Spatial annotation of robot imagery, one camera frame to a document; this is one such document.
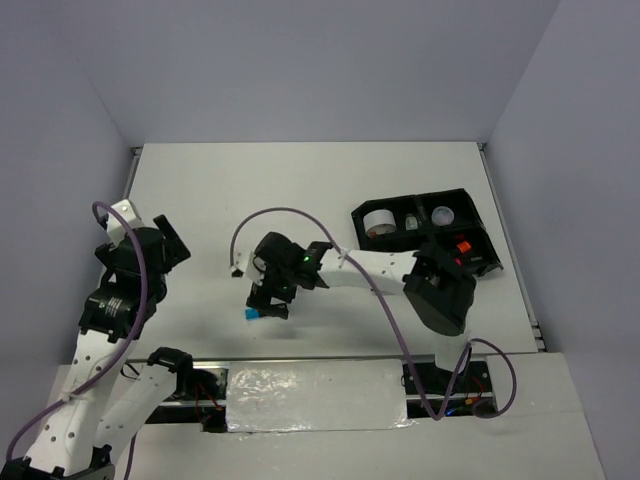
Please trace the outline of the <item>clear paperclip jar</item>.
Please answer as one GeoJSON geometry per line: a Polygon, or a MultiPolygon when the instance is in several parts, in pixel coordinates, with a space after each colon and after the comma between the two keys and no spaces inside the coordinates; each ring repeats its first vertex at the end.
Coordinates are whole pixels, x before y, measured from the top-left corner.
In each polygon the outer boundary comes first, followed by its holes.
{"type": "Polygon", "coordinates": [[[447,206],[438,206],[431,213],[431,221],[435,226],[451,225],[455,220],[455,212],[447,206]]]}

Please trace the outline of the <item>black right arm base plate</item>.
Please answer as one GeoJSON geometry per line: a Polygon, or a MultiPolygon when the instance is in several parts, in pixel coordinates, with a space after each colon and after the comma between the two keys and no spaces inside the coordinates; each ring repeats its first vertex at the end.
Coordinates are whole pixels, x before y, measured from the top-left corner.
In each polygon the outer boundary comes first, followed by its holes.
{"type": "MultiPolygon", "coordinates": [[[[407,363],[403,361],[401,385],[408,398],[420,399],[414,375],[407,363]]],[[[434,361],[418,361],[415,363],[417,377],[429,398],[441,398],[445,395],[452,373],[438,368],[434,361]]],[[[451,396],[458,397],[491,397],[493,385],[487,363],[484,360],[471,360],[458,374],[451,396]]]]}

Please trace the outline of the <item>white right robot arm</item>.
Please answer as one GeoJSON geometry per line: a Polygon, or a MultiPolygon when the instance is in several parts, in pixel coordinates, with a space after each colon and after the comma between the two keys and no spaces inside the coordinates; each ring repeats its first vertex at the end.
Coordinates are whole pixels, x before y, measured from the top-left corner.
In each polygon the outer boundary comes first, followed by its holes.
{"type": "Polygon", "coordinates": [[[446,391],[457,391],[470,377],[467,314],[476,280],[434,243],[384,253],[349,250],[327,241],[302,247],[270,232],[255,249],[233,252],[231,269],[251,280],[246,306],[266,317],[286,319],[300,289],[357,288],[402,296],[436,335],[436,383],[446,391]]]}

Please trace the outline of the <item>small clear tape roll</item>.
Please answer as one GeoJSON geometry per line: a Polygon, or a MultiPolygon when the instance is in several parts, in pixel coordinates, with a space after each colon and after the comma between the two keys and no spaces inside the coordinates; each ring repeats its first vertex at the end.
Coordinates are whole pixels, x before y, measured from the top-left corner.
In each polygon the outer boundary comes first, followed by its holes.
{"type": "Polygon", "coordinates": [[[419,229],[419,221],[415,215],[408,214],[405,217],[405,229],[407,231],[416,231],[419,229]]]}

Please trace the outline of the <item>orange highlighter marker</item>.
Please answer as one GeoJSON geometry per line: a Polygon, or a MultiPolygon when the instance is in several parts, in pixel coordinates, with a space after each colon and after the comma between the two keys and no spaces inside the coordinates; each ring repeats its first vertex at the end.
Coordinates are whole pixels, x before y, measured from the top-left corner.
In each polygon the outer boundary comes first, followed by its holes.
{"type": "Polygon", "coordinates": [[[456,245],[456,249],[464,254],[472,249],[472,245],[468,241],[462,241],[456,245]]]}

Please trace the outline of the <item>large white tape roll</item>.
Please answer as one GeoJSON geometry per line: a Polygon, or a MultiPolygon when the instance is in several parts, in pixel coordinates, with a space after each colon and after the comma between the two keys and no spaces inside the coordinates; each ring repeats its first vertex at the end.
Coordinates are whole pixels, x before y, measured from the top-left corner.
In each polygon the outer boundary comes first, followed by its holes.
{"type": "Polygon", "coordinates": [[[368,238],[376,238],[397,231],[394,214],[388,209],[378,209],[363,217],[363,226],[368,238]]]}

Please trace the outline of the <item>blue highlighter marker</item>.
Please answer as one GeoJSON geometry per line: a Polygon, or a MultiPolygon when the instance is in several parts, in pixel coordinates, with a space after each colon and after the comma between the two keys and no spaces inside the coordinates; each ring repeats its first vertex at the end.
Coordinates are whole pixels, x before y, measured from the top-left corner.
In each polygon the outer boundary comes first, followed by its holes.
{"type": "Polygon", "coordinates": [[[244,314],[247,321],[254,321],[263,317],[263,314],[260,311],[253,308],[247,308],[244,311],[244,314]]]}

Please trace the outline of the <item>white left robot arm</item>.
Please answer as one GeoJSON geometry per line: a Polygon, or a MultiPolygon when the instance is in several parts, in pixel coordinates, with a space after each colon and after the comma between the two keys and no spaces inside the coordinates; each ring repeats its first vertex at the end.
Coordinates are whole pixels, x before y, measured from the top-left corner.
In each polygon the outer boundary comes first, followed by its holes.
{"type": "Polygon", "coordinates": [[[28,422],[43,428],[24,456],[7,456],[4,479],[111,479],[115,461],[156,407],[195,389],[192,356],[160,347],[127,392],[108,403],[144,324],[167,295],[167,274],[191,256],[163,215],[151,227],[119,221],[113,215],[100,221],[110,240],[95,255],[106,271],[85,302],[64,388],[28,422]]]}

